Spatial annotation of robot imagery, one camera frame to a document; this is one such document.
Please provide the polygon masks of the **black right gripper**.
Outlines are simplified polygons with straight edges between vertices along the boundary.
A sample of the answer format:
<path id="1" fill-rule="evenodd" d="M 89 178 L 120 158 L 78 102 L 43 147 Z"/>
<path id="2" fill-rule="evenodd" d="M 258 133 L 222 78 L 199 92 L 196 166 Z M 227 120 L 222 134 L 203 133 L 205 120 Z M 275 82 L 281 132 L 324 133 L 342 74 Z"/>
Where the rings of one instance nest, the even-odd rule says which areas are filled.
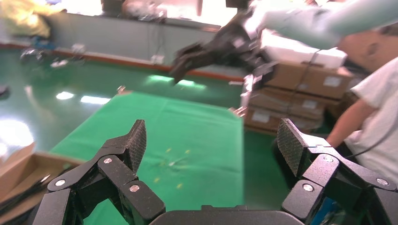
<path id="1" fill-rule="evenodd" d="M 277 61 L 265 64 L 262 34 L 257 26 L 246 25 L 252 16 L 252 12 L 239 12 L 216 33 L 214 43 L 198 42 L 177 51 L 170 71 L 174 83 L 191 70 L 213 64 L 253 70 L 244 78 L 242 88 L 242 106 L 247 107 L 251 94 L 274 78 L 277 66 Z"/>

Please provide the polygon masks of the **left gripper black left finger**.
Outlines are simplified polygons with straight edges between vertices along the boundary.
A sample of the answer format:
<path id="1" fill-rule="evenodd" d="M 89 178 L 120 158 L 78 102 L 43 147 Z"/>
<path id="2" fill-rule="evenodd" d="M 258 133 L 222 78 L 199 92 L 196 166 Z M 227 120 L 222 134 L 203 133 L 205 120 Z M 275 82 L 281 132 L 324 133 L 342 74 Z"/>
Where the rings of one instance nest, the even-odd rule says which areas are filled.
<path id="1" fill-rule="evenodd" d="M 106 140 L 87 162 L 54 178 L 34 214 L 35 225 L 81 225 L 95 207 L 109 200 L 130 225 L 148 225 L 165 213 L 165 203 L 137 172 L 146 150 L 144 120 Z"/>

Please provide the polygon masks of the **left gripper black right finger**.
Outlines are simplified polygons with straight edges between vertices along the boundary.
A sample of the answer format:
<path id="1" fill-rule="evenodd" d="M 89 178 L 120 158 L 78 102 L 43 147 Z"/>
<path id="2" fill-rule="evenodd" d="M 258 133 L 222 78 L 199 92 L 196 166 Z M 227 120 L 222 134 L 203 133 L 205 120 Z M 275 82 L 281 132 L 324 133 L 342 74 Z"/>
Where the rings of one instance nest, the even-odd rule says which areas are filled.
<path id="1" fill-rule="evenodd" d="M 323 138 L 281 119 L 277 146 L 297 178 L 282 209 L 310 224 L 325 198 L 358 217 L 362 225 L 398 222 L 398 187 L 390 179 L 341 156 Z"/>

